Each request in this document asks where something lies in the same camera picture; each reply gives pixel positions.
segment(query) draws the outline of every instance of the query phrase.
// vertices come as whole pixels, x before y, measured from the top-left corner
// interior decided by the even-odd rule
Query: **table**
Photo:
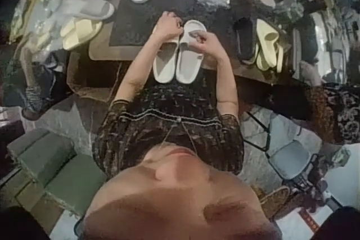
[[[109,2],[116,8],[120,0],[109,0]],[[113,21],[104,22],[99,34],[90,42],[89,56],[92,60],[132,61],[141,50],[142,47],[140,46],[109,46],[113,25]],[[255,65],[243,65],[238,59],[231,59],[231,64],[233,72],[237,76],[259,80],[269,84],[277,83],[279,80],[278,76],[272,72],[263,73]],[[205,58],[202,67],[210,70],[216,69],[214,61],[211,61],[209,58]]]

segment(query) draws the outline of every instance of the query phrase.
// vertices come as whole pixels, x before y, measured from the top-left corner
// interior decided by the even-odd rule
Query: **finger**
[[[189,32],[189,35],[191,37],[193,37],[193,38],[196,38],[196,37],[200,37],[202,39],[207,39],[208,38],[208,32],[202,31],[202,30],[191,31],[191,32]]]
[[[189,42],[189,47],[196,49],[200,52],[205,52],[206,50],[205,44],[200,42]]]
[[[173,11],[169,11],[168,16],[170,16],[170,17],[176,17],[176,14],[175,14],[175,12],[173,12]]]
[[[176,19],[176,23],[178,23],[178,24],[182,24],[182,20],[181,20],[181,18],[180,18],[180,17],[176,17],[175,19]]]

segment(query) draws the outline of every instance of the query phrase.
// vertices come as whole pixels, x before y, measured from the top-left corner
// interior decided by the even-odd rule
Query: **person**
[[[279,239],[242,168],[236,83],[218,38],[190,47],[217,61],[217,102],[200,83],[147,87],[161,45],[183,33],[164,12],[131,63],[93,145],[109,181],[84,219],[83,239]]]
[[[306,62],[301,63],[301,71],[311,85],[298,81],[270,85],[236,77],[238,96],[293,120],[325,143],[360,143],[360,85],[322,83],[316,67]]]

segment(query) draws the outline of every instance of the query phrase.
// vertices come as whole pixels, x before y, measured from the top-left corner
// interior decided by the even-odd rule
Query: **patterned dress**
[[[133,102],[115,101],[93,145],[93,157],[109,178],[137,165],[166,142],[192,149],[207,164],[238,174],[244,159],[239,121],[220,116],[205,79],[200,87],[170,83],[145,88]]]
[[[327,83],[310,87],[298,81],[270,85],[244,77],[235,80],[239,100],[289,119],[304,120],[325,142],[360,143],[360,86]]]

